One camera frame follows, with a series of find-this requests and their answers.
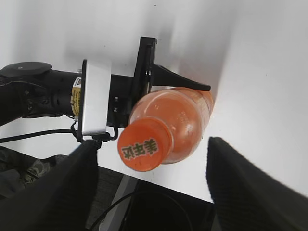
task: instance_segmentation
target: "black cable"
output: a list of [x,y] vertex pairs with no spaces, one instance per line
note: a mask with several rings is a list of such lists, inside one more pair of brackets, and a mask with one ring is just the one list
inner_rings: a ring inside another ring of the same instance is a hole
[[19,136],[11,136],[11,137],[7,137],[7,138],[2,138],[2,139],[0,139],[0,143],[18,141],[18,140],[32,138],[32,137],[36,137],[36,136],[43,136],[43,135],[57,134],[57,133],[72,133],[72,131],[68,130],[68,129],[39,131],[39,132],[34,132],[34,133],[29,133],[29,134],[24,134],[24,135],[19,135]]
[[185,209],[179,204],[179,202],[177,202],[175,199],[173,199],[171,196],[169,196],[168,194],[164,194],[164,193],[160,193],[160,192],[152,192],[152,191],[143,191],[143,192],[132,192],[130,194],[127,194],[125,196],[123,196],[121,199],[117,200],[116,202],[114,202],[109,208],[107,208],[97,219],[96,221],[91,225],[90,230],[93,231],[93,229],[95,228],[95,226],[103,219],[105,218],[105,216],[107,215],[108,212],[110,212],[110,210],[112,210],[115,206],[117,206],[119,203],[121,203],[122,201],[124,201],[125,199],[131,197],[131,196],[137,196],[137,195],[142,195],[142,194],[158,194],[161,196],[164,196],[166,198],[169,198],[171,201],[173,201],[179,208],[180,210],[182,210],[183,214],[185,215],[185,218],[188,222],[189,225],[189,230],[193,231],[193,226],[192,226],[192,222],[189,219],[189,216],[187,214],[187,212],[185,211]]

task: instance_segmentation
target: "plastic bottle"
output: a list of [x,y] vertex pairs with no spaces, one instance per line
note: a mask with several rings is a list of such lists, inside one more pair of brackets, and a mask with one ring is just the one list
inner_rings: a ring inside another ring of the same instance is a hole
[[136,171],[185,159],[198,146],[212,109],[208,91],[172,88],[145,95],[119,137],[120,157]]

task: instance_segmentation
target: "orange bottle cap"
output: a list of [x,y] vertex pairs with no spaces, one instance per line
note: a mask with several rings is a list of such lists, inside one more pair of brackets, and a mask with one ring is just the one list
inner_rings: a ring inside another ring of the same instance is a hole
[[128,125],[118,140],[123,162],[136,171],[150,171],[162,163],[173,147],[167,126],[155,118],[143,118]]

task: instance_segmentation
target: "white backdrop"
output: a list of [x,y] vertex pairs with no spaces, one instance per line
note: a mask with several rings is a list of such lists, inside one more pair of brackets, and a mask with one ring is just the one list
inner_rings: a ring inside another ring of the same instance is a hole
[[[0,67],[41,61],[77,71],[84,58],[108,57],[113,74],[132,76],[140,36],[150,36],[158,39],[157,64],[212,85],[214,111],[192,156],[139,173],[121,162],[114,141],[99,151],[101,166],[211,201],[207,140],[221,136],[308,195],[308,1],[1,0],[0,6]],[[64,116],[20,119],[1,127],[0,136],[70,124]],[[64,134],[5,146],[46,158],[68,154],[77,143]]]

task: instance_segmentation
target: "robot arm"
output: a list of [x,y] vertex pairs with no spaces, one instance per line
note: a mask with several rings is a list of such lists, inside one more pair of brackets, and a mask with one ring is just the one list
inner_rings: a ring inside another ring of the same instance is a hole
[[[132,107],[152,85],[188,87],[209,91],[210,86],[194,82],[154,64],[155,38],[141,37],[134,77],[112,75],[108,72],[93,72],[92,66],[84,60],[78,73],[53,70],[47,63],[25,62],[11,64],[0,70],[0,126],[20,117],[74,116],[78,120],[77,141],[84,135],[99,138],[105,134],[104,126],[125,128]],[[102,89],[93,90],[95,80],[103,80]],[[74,87],[80,85],[75,96]],[[94,103],[96,107],[87,107]],[[101,115],[89,121],[89,116]],[[91,130],[88,123],[102,124],[100,130]]]

